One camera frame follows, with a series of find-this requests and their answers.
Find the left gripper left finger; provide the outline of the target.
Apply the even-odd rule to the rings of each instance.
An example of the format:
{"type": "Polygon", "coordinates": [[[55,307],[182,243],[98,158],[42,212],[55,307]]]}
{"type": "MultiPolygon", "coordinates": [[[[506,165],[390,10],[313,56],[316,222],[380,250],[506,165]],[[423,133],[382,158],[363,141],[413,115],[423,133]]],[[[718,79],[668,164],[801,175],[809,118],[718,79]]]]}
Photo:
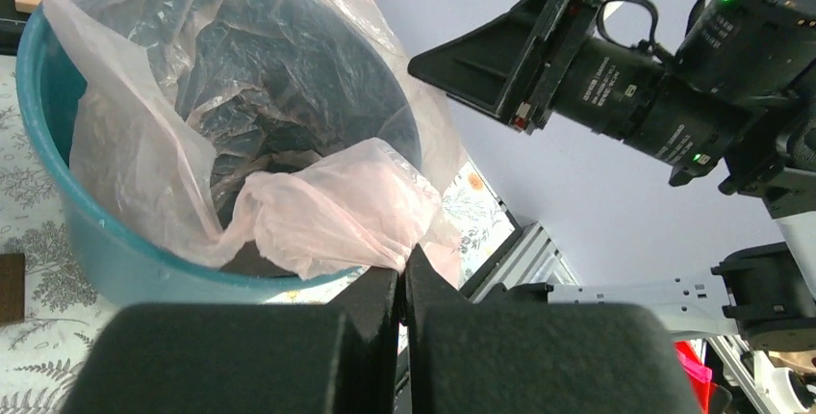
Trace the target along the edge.
{"type": "Polygon", "coordinates": [[[99,335],[66,413],[389,413],[398,275],[325,304],[134,305],[99,335]]]}

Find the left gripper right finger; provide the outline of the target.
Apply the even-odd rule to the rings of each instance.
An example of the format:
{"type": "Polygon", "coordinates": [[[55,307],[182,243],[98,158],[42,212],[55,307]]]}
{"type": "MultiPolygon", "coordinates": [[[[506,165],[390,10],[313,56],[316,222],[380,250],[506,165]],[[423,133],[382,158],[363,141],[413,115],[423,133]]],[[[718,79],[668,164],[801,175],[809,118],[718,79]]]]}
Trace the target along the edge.
{"type": "Polygon", "coordinates": [[[416,413],[696,413],[666,329],[631,304],[471,303],[415,248],[404,270],[416,413]]]}

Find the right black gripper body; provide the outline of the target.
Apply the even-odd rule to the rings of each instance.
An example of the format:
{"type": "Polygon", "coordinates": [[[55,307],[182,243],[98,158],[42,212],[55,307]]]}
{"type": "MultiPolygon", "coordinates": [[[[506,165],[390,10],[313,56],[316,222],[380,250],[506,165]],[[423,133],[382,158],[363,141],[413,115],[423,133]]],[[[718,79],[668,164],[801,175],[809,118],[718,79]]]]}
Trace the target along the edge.
{"type": "Polygon", "coordinates": [[[554,97],[600,0],[520,0],[492,21],[413,57],[408,73],[527,135],[548,123],[554,97]]]}

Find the pink trash bag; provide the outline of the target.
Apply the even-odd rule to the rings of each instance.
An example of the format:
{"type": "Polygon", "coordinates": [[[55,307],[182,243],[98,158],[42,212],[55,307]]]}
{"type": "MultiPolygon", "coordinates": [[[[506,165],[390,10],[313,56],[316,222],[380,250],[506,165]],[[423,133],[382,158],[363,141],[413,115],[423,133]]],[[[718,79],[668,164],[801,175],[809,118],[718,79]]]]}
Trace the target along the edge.
{"type": "Polygon", "coordinates": [[[43,0],[85,77],[68,166],[152,245],[220,270],[245,246],[303,279],[457,283],[442,196],[465,161],[373,0],[43,0]]]}

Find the teal plastic trash bin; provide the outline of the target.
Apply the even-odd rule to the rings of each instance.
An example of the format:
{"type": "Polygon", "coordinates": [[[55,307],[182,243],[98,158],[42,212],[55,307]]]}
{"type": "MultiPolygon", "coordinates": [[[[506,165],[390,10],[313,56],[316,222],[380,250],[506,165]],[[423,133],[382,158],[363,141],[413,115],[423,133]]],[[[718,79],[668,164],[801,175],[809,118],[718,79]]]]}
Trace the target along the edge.
{"type": "Polygon", "coordinates": [[[99,206],[68,168],[78,101],[86,81],[65,54],[42,10],[29,16],[21,34],[15,73],[23,129],[58,191],[73,259],[108,301],[119,306],[262,303],[289,291],[344,287],[353,281],[354,270],[310,280],[220,272],[155,247],[99,206]]]}

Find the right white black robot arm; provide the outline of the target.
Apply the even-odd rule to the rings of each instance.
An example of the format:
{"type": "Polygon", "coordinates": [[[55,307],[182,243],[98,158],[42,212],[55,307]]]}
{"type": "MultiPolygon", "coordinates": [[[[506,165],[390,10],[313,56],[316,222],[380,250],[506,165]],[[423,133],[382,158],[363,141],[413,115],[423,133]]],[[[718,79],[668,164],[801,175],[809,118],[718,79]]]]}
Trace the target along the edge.
{"type": "Polygon", "coordinates": [[[634,303],[678,340],[738,335],[761,351],[815,347],[815,0],[697,0],[676,52],[654,36],[607,32],[615,3],[521,0],[494,20],[413,57],[408,72],[524,133],[552,114],[672,169],[673,187],[727,165],[721,193],[756,197],[776,244],[708,272],[622,289],[495,286],[507,299],[634,303]]]}

